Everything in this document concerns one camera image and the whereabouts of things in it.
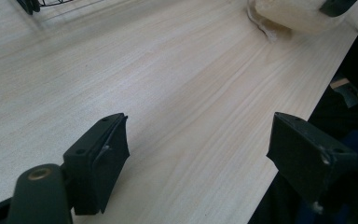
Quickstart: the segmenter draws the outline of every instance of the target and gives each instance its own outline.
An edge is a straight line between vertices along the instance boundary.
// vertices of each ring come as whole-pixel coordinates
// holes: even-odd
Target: wood grain
[[[0,1],[0,201],[98,119],[129,116],[104,215],[76,223],[246,223],[276,170],[273,113],[307,119],[358,34],[270,43],[244,0],[76,0],[33,17]]]

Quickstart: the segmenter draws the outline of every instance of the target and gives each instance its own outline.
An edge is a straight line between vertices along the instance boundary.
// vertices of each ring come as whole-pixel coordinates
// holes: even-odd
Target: wire basket
[[[39,12],[41,7],[53,7],[72,1],[74,0],[17,0],[29,15],[32,15],[34,12]]]

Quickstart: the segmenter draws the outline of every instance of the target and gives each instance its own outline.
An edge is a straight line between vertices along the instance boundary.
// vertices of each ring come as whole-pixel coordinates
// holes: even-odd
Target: wooden table
[[[129,116],[104,215],[76,223],[246,223],[276,169],[275,111],[307,119],[358,34],[268,42],[245,0],[76,0],[33,17],[0,1],[0,201],[98,119]]]

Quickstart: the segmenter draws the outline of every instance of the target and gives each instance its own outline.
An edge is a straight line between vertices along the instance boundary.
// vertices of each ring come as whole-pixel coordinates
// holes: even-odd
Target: light wood surface
[[[104,215],[76,223],[246,223],[276,174],[273,113],[307,119],[358,34],[268,42],[245,0],[0,1],[0,201],[98,119],[129,116]]]

